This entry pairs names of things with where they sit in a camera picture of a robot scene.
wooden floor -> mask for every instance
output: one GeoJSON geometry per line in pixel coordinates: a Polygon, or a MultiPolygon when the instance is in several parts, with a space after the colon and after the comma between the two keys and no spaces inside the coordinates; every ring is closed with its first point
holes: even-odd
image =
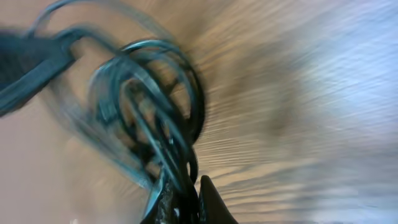
{"type": "MultiPolygon", "coordinates": [[[[2,0],[0,24],[26,27],[49,2],[2,0]]],[[[200,174],[238,222],[398,223],[398,2],[128,3],[202,70],[200,174]]],[[[50,30],[79,21],[125,43],[151,36],[93,6],[63,10],[50,30]]],[[[75,68],[77,89],[103,61],[92,55],[75,68]]],[[[0,223],[139,223],[145,192],[41,103],[0,121],[0,223]]]]}

